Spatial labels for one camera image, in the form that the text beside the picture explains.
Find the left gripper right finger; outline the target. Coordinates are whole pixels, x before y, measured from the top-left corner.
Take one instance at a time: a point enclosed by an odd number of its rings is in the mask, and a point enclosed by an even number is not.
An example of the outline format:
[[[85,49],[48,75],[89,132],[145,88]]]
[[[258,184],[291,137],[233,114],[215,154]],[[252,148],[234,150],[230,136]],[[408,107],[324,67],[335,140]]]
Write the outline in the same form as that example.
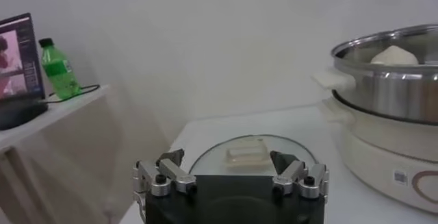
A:
[[[272,178],[272,193],[282,199],[296,191],[304,199],[328,199],[329,170],[325,164],[315,163],[310,168],[295,155],[270,152],[277,175]]]

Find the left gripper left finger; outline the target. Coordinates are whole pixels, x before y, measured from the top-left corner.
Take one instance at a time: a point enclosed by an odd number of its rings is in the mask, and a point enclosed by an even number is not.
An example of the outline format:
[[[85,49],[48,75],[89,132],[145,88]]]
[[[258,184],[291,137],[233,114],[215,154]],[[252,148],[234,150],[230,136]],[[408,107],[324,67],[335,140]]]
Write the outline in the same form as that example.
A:
[[[133,191],[139,197],[151,193],[166,197],[172,186],[177,192],[192,196],[197,192],[196,177],[180,168],[183,149],[163,153],[154,161],[137,161],[133,166]]]

